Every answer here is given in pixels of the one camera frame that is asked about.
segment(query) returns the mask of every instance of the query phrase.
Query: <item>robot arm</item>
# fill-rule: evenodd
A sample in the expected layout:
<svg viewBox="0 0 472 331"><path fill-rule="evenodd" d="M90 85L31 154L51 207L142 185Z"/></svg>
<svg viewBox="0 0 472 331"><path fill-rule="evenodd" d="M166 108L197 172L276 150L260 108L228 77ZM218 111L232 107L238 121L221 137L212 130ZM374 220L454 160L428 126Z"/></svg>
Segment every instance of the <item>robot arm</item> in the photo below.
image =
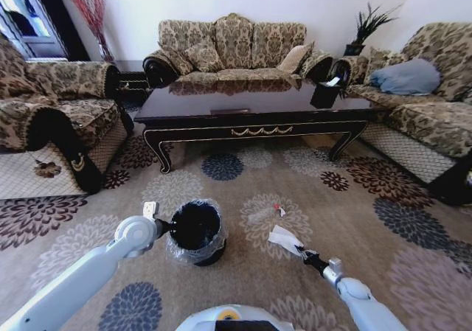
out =
<svg viewBox="0 0 472 331"><path fill-rule="evenodd" d="M126 218L114 239L94 248L33 296L1 330L58 330L114 275L118 262L153 246L168 229L143 216Z"/></svg>
<svg viewBox="0 0 472 331"><path fill-rule="evenodd" d="M334 257L326 263L316 251L297 249L302 253L303 262L318 270L338 292L360 331L407 331L390 309L374 298L364 283L343 277L340 259Z"/></svg>

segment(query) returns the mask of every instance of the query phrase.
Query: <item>gold trim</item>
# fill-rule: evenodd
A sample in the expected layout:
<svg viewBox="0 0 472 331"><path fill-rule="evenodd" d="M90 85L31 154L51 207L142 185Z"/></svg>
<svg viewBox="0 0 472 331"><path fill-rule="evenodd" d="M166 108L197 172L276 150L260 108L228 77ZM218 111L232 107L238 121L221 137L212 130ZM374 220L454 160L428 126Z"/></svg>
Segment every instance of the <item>gold trim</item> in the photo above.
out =
<svg viewBox="0 0 472 331"><path fill-rule="evenodd" d="M290 126L286 130L280 130L279 126L276 126L273 130L266 130L264 127L261 127L259 130L256 130L255 132L250 130L249 128L245 129L243 132L237 132L234 128L231 129L231 134L233 136L245 136L246 134L250 134L251 136L257 136L258 134L265 134L267 136L270 136L271 134L287 134L290 133L294 129L293 126Z"/></svg>
<svg viewBox="0 0 472 331"><path fill-rule="evenodd" d="M79 153L79 159L80 159L79 163L77 163L75 160L71 160L72 169L74 169L77 172L82 171L82 169L86 165L85 160L83 160L83 154L82 153Z"/></svg>
<svg viewBox="0 0 472 331"><path fill-rule="evenodd" d="M295 134L284 134L283 136L293 137L293 136L313 136L313 135L316 135L316 134L348 133L349 136L343 141L343 144L339 146L339 148L337 149L337 151L333 155L333 158L336 158L336 156L338 155L340 149L342 149L342 150L345 149L345 148L343 148L343 146L346 146L346 143L353 142L357 137L359 137L365 131L366 127L369 124L368 120L364 120L364 121L363 120L353 120L353 121L338 121L338 122L334 122L334 121L330 121L330 122L303 122L303 123L298 124L298 125L312 125L312 124L320 124L320 123L351 123L351 122L362 122L362 123L364 123L364 127L352 139L351 139L352 131L349 131L349 130L345 130L345 131L337 130L337 131L332 131L332 132L295 133ZM247 126L235 126L235 128L244 128L244 127L247 128ZM221 128L230 128L230 127L179 128L179 129L175 129L175 130L203 130L203 129L210 130L210 129L221 129ZM166 130L173 130L173 129L161 129L161 130L160 129L150 129L150 130L148 130L148 129L145 128L142 131L142 137L144 138L146 144L157 155L157 157L161 161L161 165L162 165L161 173L163 173L163 174L168 174L170 172L171 168L172 168L171 162L167 159L166 155L164 154L163 149L161 148L161 145L164 144L164 143L170 143L170 142L175 142L175 143L179 143L179 142L204 142L204 141L220 141L220 140L227 140L227 139L244 139L245 138L245 137L242 137L242 136L238 136L238 137L205 138L205 139L180 139L180 140L167 140L167 141L164 140L164 141L158 142L158 144L157 144L157 147L158 147L159 151L161 152L161 155L160 155L156 152L154 147L152 145L150 145L150 143L148 141L148 137L147 137L147 132L160 132L160 131L166 131ZM254 138L266 138L266 136L254 135ZM164 166L167 166L169 168L167 170L163 170Z"/></svg>

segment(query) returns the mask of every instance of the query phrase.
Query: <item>coffee table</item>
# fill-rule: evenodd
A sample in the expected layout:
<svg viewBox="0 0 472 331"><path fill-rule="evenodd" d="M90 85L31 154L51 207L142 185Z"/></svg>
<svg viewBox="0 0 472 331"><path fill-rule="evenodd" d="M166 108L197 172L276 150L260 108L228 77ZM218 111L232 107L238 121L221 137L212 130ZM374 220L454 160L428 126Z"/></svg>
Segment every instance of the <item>coffee table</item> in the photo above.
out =
<svg viewBox="0 0 472 331"><path fill-rule="evenodd" d="M369 121L387 110L369 100L316 93L308 80L177 81L155 89L134 121L166 174L166 142L343 133L329 153L335 161Z"/></svg>

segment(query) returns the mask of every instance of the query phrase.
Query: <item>patterned rug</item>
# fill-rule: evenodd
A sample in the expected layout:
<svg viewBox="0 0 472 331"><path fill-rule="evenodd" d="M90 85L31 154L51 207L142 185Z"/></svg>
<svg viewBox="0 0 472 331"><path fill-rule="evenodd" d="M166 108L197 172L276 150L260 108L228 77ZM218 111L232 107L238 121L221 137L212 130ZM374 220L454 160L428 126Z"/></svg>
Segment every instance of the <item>patterned rug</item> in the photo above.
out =
<svg viewBox="0 0 472 331"><path fill-rule="evenodd" d="M107 243L142 203L169 219L194 198L218 203L229 231L209 267L177 262L167 237L115 277L65 330L174 330L219 304L263 307L296 328L355 330L343 302L312 267L267 242L275 224L322 257L339 257L410 330L472 325L472 209L430 198L360 142L336 163L334 138L313 136L168 145L162 175L140 136L116 157L101 192L0 201L0 323L84 253ZM274 211L278 203L286 211Z"/></svg>

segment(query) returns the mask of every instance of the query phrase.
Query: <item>sofa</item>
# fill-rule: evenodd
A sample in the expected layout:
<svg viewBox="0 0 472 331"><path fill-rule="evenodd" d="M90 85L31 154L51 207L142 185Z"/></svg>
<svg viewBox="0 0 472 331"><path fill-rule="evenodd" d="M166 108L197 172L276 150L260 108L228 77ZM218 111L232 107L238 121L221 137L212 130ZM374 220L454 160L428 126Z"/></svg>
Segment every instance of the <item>sofa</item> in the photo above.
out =
<svg viewBox="0 0 472 331"><path fill-rule="evenodd" d="M440 72L440 86L424 96L385 94L370 86L366 72L391 57L426 59ZM390 109L364 131L365 142L415 174L446 203L472 201L472 23L427 24L400 54L387 50L377 59L344 57L333 72L349 96Z"/></svg>
<svg viewBox="0 0 472 331"><path fill-rule="evenodd" d="M164 20L159 23L159 45L184 52L204 41L211 41L223 63L219 72L193 72L183 75L167 54L158 49L148 55L143 68L150 87L162 88L174 81L212 82L216 80L277 80L309 78L323 81L333 58L313 48L296 74L276 67L285 56L305 42L306 27L299 23L253 23L232 13L216 22Z"/></svg>
<svg viewBox="0 0 472 331"><path fill-rule="evenodd" d="M0 35L0 199L100 190L133 129L104 62L25 62Z"/></svg>

